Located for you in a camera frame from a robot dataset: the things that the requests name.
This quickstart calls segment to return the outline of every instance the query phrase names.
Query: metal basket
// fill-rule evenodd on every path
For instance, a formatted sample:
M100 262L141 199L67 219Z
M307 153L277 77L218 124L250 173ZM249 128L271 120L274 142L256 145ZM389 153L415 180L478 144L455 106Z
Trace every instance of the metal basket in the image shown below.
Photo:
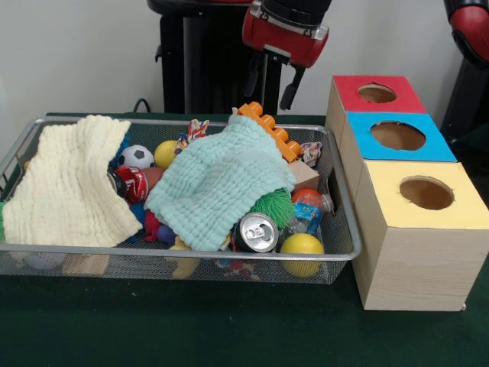
M0 164L0 191L2 200L15 194L15 188L24 174L24 163L35 156L39 135L45 126L73 124L78 118L46 117L32 122L19 136ZM162 142L176 139L186 132L188 122L132 120L131 143L150 151ZM211 122L208 134L220 132L225 123ZM331 284L345 263L361 250L361 238L352 204L348 195L345 174L335 139L330 131L319 126L281 125L290 139L299 143L322 142L322 156L316 170L320 173L320 191L330 192L335 212L324 216L316 237L325 249L325 255L296 255L279 253L243 252L185 252L161 249L158 242L123 242L114 248L71 246L22 245L0 242L0 274L38 276L86 276L101 278L174 279L177 262L197 265L188 277L207 281L266 281L289 283ZM21 258L57 257L58 266L45 270L32 268ZM307 269L320 261L319 271L309 278L292 276L283 267L284 261L298 261L295 266Z

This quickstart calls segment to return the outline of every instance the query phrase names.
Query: wooden block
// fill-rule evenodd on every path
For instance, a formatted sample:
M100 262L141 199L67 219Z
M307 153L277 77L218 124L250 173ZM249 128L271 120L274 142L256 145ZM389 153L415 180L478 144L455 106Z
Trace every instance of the wooden block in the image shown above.
M457 161L428 114L347 112L346 116L339 152L354 201L364 159Z
M318 190L319 174L302 161L295 161L289 164L289 169L297 179L294 191L301 189Z
M329 92L328 111L326 112L326 128L330 129L335 135L338 148L342 143L343 126L345 125L345 109L335 85L335 79L331 81Z
M461 164L365 161L355 211L366 310L462 309L489 252L489 212Z
M63 273L102 276L107 268L108 260L109 255L70 254L63 263Z
M342 145L346 112L426 113L414 88L404 76L333 76L326 128Z

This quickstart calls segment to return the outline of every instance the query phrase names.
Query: circular hole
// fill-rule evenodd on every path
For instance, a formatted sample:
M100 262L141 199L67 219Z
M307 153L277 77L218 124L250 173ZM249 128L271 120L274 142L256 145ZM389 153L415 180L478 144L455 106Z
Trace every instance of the circular hole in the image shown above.
M431 177L409 177L400 185L400 193L423 209L441 210L452 205L452 190Z
M426 137L420 130L403 122L379 122L370 131L384 147L397 151L417 151L426 143Z
M373 103L388 103L397 98L396 93L391 88L375 83L362 86L358 89L358 94L362 99Z

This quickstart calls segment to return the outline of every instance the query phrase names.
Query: soccer ball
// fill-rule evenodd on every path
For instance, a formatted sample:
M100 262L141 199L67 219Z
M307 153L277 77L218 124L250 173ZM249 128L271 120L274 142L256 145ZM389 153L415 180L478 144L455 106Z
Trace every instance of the soccer ball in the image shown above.
M118 165L145 169L154 167L152 153L142 145L132 145L124 149L118 159Z

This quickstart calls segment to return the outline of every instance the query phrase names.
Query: white wall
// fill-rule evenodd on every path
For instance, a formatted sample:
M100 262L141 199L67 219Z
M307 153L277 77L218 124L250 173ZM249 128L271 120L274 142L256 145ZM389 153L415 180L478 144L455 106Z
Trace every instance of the white wall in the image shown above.
M0 157L46 112L163 110L145 0L0 0Z
M325 114L334 74L406 75L440 124L461 63L442 0L333 0L330 38L287 113ZM283 68L282 89L293 78Z
M324 114L332 74L404 74L441 122L461 60L442 0L333 0L325 21L290 113ZM158 44L145 0L0 0L0 157L46 112L127 112L139 97L162 111Z

